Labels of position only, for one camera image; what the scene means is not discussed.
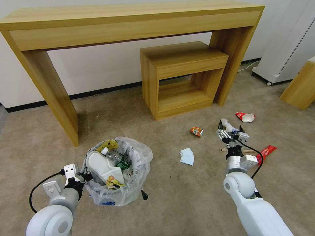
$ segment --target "wooden side table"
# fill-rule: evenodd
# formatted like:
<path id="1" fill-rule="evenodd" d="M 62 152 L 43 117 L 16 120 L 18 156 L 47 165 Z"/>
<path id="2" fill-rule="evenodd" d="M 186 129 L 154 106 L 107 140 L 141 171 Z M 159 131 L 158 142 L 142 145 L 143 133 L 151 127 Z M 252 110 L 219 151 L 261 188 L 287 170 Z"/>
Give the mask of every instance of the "wooden side table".
<path id="1" fill-rule="evenodd" d="M 140 49 L 143 98 L 156 120 L 212 105 L 228 55 L 201 41 Z M 159 80 L 192 74 L 190 81 Z"/>
<path id="2" fill-rule="evenodd" d="M 315 100 L 315 56 L 304 64 L 280 99 L 302 110 Z"/>

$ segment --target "orange can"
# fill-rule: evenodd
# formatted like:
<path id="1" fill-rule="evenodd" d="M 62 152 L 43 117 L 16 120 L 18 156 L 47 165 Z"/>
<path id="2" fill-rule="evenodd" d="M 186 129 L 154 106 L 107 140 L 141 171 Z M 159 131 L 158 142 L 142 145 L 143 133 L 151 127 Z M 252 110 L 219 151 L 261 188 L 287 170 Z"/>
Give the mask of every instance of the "orange can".
<path id="1" fill-rule="evenodd" d="M 190 132 L 192 132 L 198 138 L 201 138 L 201 136 L 203 135 L 203 129 L 200 129 L 197 126 L 192 127 L 190 129 Z"/>

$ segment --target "trash bag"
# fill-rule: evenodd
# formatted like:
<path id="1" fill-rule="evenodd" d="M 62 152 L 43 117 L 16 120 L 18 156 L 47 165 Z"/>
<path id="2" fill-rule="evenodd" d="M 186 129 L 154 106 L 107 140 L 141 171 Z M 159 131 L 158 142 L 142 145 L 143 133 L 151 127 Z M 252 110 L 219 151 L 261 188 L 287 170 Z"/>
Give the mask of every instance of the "trash bag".
<path id="1" fill-rule="evenodd" d="M 153 154 L 148 146 L 134 139 L 116 137 L 115 140 L 118 142 L 118 152 L 128 155 L 131 159 L 133 175 L 130 180 L 125 186 L 120 187 L 119 189 L 108 189 L 105 183 L 103 183 L 103 185 L 100 184 L 97 176 L 93 175 L 91 172 L 93 179 L 86 182 L 85 188 L 96 204 L 122 207 L 139 197 L 142 185 L 150 172 L 150 161 L 152 160 Z M 98 143 L 87 152 L 82 170 L 87 168 L 86 159 L 89 153 L 96 151 L 102 143 L 103 142 Z"/>

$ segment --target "white wall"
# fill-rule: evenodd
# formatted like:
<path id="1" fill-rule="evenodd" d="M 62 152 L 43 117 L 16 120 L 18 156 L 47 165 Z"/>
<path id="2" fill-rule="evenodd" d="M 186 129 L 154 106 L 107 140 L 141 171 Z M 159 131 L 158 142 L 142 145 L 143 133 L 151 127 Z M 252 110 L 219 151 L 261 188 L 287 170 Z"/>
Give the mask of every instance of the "white wall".
<path id="1" fill-rule="evenodd" d="M 71 6 L 130 3 L 115 0 L 0 0 L 0 18 L 19 7 Z M 157 2 L 138 0 L 132 2 Z M 244 60 L 261 57 L 280 22 L 289 0 L 244 0 L 266 8 Z M 50 51 L 49 56 L 69 95 L 141 81 L 139 48 L 201 40 L 211 33 L 149 39 Z M 44 100 L 18 59 L 0 36 L 0 102 L 6 107 Z"/>

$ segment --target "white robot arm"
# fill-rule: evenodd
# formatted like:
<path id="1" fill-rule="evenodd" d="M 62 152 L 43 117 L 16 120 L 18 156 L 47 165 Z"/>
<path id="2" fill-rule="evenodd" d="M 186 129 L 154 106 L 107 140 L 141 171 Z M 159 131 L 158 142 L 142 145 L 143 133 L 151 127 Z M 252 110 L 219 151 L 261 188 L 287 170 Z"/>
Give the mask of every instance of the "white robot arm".
<path id="1" fill-rule="evenodd" d="M 224 189 L 231 195 L 247 234 L 249 236 L 293 236 L 275 208 L 265 201 L 255 188 L 252 178 L 257 171 L 252 178 L 247 175 L 247 170 L 257 165 L 256 157 L 242 154 L 242 144 L 248 141 L 249 136 L 240 127 L 240 132 L 231 138 L 223 130 L 221 121 L 217 134 L 228 148 Z"/>
<path id="2" fill-rule="evenodd" d="M 84 183 L 92 179 L 92 176 L 86 170 L 79 173 L 77 164 L 64 166 L 59 174 L 66 176 L 66 184 L 59 177 L 53 177 L 43 184 L 50 198 L 49 206 L 36 212 L 30 195 L 30 205 L 36 214 L 27 226 L 26 236 L 71 236 L 73 215 L 81 198 Z"/>

